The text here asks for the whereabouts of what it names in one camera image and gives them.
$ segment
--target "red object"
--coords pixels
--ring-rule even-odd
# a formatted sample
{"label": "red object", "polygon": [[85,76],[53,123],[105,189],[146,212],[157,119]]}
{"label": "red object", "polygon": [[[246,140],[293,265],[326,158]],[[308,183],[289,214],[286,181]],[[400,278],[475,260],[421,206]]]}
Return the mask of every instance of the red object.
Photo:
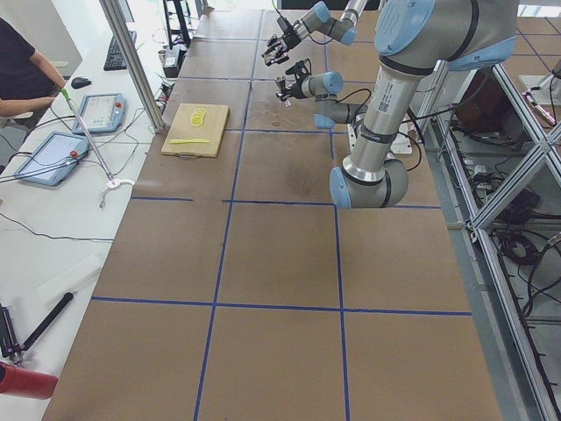
{"label": "red object", "polygon": [[57,379],[24,368],[0,362],[0,393],[32,399],[48,399],[53,395]]}

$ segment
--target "hand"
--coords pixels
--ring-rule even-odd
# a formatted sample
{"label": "hand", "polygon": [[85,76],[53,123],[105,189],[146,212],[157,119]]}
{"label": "hand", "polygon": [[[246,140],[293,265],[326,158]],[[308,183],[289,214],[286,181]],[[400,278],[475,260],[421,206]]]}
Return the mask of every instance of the hand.
{"label": "hand", "polygon": [[42,98],[40,98],[41,103],[43,104],[43,107],[41,108],[50,107],[54,99],[55,99],[54,96],[43,96]]}

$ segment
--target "sticker label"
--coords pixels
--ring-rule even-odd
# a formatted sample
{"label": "sticker label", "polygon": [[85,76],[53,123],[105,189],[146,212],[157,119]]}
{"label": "sticker label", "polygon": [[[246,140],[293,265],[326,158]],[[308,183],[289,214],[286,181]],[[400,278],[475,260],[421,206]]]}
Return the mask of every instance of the sticker label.
{"label": "sticker label", "polygon": [[404,83],[390,79],[386,75],[378,74],[376,92],[371,102],[375,110],[384,114],[394,114],[399,99],[404,90]]}

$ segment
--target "white table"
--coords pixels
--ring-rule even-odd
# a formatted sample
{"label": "white table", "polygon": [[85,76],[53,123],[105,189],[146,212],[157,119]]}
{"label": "white table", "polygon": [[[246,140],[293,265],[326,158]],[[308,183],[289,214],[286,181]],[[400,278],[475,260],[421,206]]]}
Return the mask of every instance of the white table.
{"label": "white table", "polygon": [[[142,28],[138,28],[137,32],[138,55],[145,67],[152,91],[156,93],[161,83],[160,76],[163,75],[157,55],[160,46],[153,42],[153,30],[143,32]],[[73,75],[86,76],[92,80],[92,84],[74,90],[69,83],[67,90],[76,106],[85,95],[123,93],[127,101],[125,119],[121,127],[124,128],[133,120],[135,110],[139,112],[142,109],[142,103],[127,70],[103,71],[110,37],[111,33],[106,32],[99,39],[96,47]],[[62,95],[54,101],[53,109],[59,116],[72,114]],[[48,111],[41,121],[51,118],[54,118],[54,115]],[[66,121],[68,125],[73,123],[72,119]],[[53,131],[67,132],[67,128],[60,122],[42,126],[30,134],[20,151],[32,152]],[[127,133],[136,140],[121,134],[102,146],[113,137],[111,134],[98,136],[96,141],[112,172],[118,171],[136,148],[130,162],[117,176],[136,180],[153,139],[153,129],[147,115],[142,113]],[[3,177],[13,174],[24,159],[14,158],[5,169]],[[0,205],[0,212],[29,226],[35,232],[53,236],[112,239],[131,196],[131,186],[123,186],[109,192],[105,208],[100,209],[100,193],[108,180],[102,168],[94,163],[97,162],[97,158],[93,153],[90,153],[86,160],[92,162],[80,163],[70,177],[57,188],[43,188],[21,181],[0,183],[0,198],[4,201]],[[110,242],[37,237],[0,217],[0,250],[0,268],[3,271],[3,275],[0,276],[0,302],[10,309],[18,340],[23,343],[53,308],[53,304],[43,303],[38,286],[64,273],[76,262],[92,254],[99,255],[104,261],[110,250]],[[95,287],[95,281],[96,279],[77,291],[74,300],[33,348],[24,353],[25,368],[60,375]],[[48,400],[0,395],[0,413],[3,419],[39,420],[47,405]]]}

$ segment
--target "black shirt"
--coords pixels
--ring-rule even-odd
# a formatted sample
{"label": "black shirt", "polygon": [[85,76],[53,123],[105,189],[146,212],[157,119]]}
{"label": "black shirt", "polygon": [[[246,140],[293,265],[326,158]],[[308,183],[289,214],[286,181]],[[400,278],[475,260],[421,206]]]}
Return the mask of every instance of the black shirt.
{"label": "black shirt", "polygon": [[0,98],[48,96],[54,83],[29,58],[35,48],[0,18]]}

